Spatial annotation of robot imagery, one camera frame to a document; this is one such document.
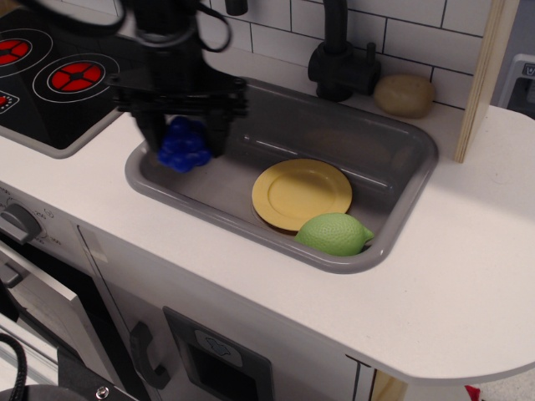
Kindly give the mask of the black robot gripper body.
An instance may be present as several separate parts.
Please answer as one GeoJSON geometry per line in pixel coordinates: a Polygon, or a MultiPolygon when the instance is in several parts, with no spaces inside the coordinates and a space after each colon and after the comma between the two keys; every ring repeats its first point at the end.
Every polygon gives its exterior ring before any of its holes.
{"type": "Polygon", "coordinates": [[[221,53],[231,44],[226,18],[201,1],[128,1],[135,17],[135,40],[144,63],[139,69],[110,78],[117,109],[132,114],[208,115],[224,119],[247,115],[245,79],[211,67],[205,51],[221,53]],[[220,20],[227,30],[218,48],[208,46],[199,33],[197,14],[220,20]]]}

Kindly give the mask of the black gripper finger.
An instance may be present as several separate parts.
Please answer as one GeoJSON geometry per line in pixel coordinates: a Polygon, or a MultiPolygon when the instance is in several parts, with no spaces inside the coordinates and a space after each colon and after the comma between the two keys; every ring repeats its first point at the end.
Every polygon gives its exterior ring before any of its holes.
{"type": "Polygon", "coordinates": [[[204,117],[206,123],[206,145],[213,157],[224,154],[233,115],[224,109],[211,109],[204,117]]]}
{"type": "Polygon", "coordinates": [[[131,112],[132,117],[143,134],[145,141],[153,152],[161,149],[161,144],[166,133],[166,117],[160,112],[139,111],[131,112]]]}

